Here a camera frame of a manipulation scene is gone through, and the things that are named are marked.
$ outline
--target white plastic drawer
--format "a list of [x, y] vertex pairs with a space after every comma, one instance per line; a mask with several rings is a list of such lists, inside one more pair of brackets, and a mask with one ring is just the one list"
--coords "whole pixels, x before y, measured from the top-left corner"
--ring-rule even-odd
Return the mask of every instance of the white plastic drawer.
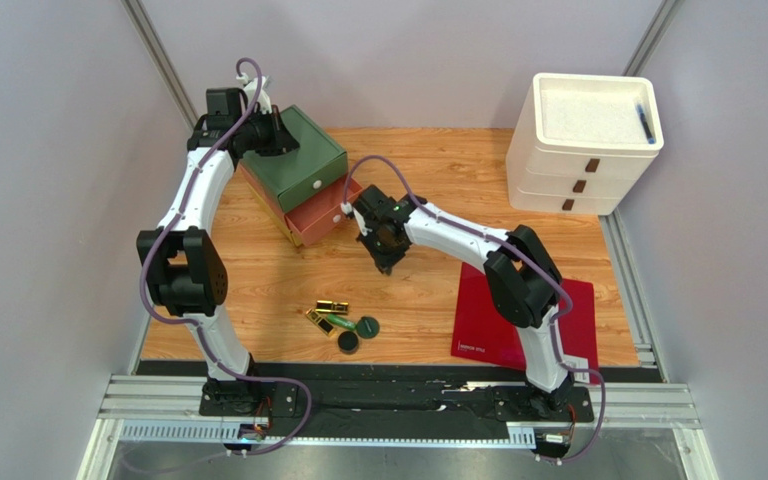
[[623, 198], [635, 184], [627, 178], [601, 177], [589, 173], [575, 176], [544, 175], [526, 170], [517, 184], [518, 190], [541, 195]]
[[539, 195], [519, 190], [509, 190], [508, 199], [511, 206], [518, 210], [587, 215], [609, 215], [621, 201], [620, 198]]
[[638, 180], [653, 158], [553, 152], [535, 148], [525, 167], [532, 173], [543, 175]]

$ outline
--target white wall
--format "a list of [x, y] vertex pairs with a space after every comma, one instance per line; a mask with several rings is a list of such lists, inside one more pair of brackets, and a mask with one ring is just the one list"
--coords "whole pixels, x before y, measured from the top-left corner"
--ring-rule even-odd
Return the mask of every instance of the white wall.
[[328, 127], [514, 127], [534, 74], [620, 75], [660, 0], [144, 0], [196, 109], [240, 56]]
[[723, 479], [768, 478], [768, 3], [685, 2], [643, 75], [665, 149], [623, 224]]
[[186, 136], [120, 2], [0, 2], [0, 478], [76, 475]]

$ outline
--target blue marker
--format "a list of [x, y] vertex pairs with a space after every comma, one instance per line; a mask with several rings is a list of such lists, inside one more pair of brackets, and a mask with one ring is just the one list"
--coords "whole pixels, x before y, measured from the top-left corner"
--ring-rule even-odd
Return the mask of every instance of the blue marker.
[[638, 112], [638, 118], [641, 120], [641, 126], [644, 127], [644, 135], [647, 137], [647, 143], [653, 145], [656, 143], [656, 139], [653, 138], [653, 133], [650, 132], [650, 127], [647, 125], [647, 116], [644, 114], [644, 108], [636, 104], [635, 110]]

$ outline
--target black round lid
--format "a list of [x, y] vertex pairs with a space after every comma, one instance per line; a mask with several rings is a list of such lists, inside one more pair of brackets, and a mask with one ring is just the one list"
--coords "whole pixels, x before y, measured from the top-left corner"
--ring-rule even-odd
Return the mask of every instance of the black round lid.
[[357, 328], [355, 332], [360, 335], [360, 338], [375, 338], [378, 332], [381, 331], [381, 326], [378, 325], [378, 320], [372, 317], [360, 317], [360, 321], [357, 322]]
[[360, 346], [360, 340], [354, 332], [343, 332], [337, 338], [337, 345], [339, 345], [341, 352], [351, 355], [357, 351], [357, 348]]

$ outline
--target drawer knob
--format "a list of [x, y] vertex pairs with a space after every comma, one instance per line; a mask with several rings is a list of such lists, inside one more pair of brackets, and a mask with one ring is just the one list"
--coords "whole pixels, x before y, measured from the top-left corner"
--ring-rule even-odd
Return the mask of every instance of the drawer knob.
[[599, 158], [592, 158], [588, 161], [588, 165], [585, 166], [585, 171], [588, 173], [594, 173], [597, 171], [597, 167], [600, 165]]

